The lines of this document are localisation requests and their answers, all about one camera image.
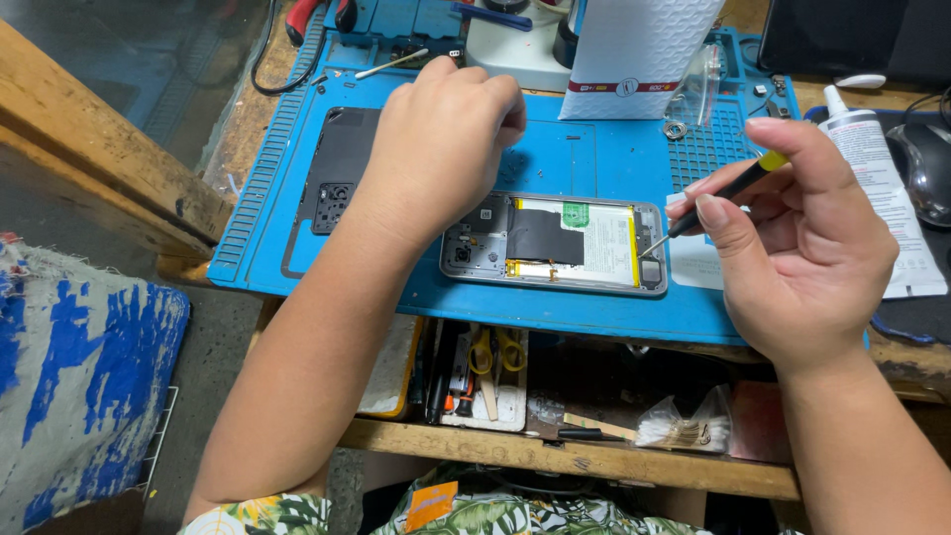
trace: glue tube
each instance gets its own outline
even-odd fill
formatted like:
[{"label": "glue tube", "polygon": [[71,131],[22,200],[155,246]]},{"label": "glue tube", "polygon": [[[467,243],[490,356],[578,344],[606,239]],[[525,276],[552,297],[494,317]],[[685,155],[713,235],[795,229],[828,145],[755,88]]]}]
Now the glue tube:
[{"label": "glue tube", "polygon": [[871,109],[849,111],[835,86],[823,90],[829,110],[819,125],[852,167],[859,185],[901,247],[885,299],[943,295],[947,284],[924,242],[922,228],[888,151],[879,117]]}]

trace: smartphone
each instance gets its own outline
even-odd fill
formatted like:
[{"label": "smartphone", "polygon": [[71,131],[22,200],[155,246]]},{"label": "smartphone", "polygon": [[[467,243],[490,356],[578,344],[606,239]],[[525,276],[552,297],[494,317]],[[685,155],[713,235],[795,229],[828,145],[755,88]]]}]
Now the smartphone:
[{"label": "smartphone", "polygon": [[493,191],[442,235],[453,278],[635,295],[667,291],[664,236],[651,203]]}]

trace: screwdriver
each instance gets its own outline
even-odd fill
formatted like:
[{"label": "screwdriver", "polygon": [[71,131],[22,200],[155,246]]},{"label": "screwdriver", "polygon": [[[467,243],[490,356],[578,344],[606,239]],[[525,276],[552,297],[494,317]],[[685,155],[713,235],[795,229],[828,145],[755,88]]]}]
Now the screwdriver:
[{"label": "screwdriver", "polygon": [[[726,186],[723,186],[719,191],[717,191],[714,194],[714,197],[732,199],[744,189],[752,186],[757,180],[768,175],[770,171],[781,168],[788,162],[789,159],[783,154],[769,150],[759,160],[753,162],[753,165],[749,166],[747,170],[741,172],[740,176],[736,177],[736,180],[730,182]],[[647,250],[638,255],[637,258],[644,258],[645,256],[651,254],[656,248],[664,245],[664,242],[668,241],[670,238],[676,238],[677,236],[687,232],[699,224],[700,216],[697,214],[697,207],[694,206],[689,212],[684,214],[684,217],[678,219],[677,223],[667,231],[667,236],[664,236],[655,242]]]}]

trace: concrete floor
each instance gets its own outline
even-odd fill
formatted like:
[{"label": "concrete floor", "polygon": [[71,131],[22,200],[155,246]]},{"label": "concrete floor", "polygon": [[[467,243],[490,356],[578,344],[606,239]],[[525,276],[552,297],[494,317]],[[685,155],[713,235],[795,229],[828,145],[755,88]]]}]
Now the concrete floor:
[{"label": "concrete floor", "polygon": [[[98,268],[161,283],[155,255],[71,211],[12,187],[0,176],[0,230],[12,230],[34,247],[88,258]],[[171,384],[178,401],[146,501],[144,535],[177,531],[195,480],[204,443],[234,383],[261,301],[239,292],[181,287],[191,300],[191,320]],[[331,533],[356,533],[361,518],[362,454],[339,449],[331,464]]]}]

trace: green sticker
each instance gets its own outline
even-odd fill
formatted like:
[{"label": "green sticker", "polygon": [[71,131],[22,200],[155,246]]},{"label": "green sticker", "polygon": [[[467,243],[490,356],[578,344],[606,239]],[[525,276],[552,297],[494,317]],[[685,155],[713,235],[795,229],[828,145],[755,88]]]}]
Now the green sticker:
[{"label": "green sticker", "polygon": [[588,217],[588,205],[578,203],[562,203],[561,222],[565,227],[584,228],[591,222]]}]

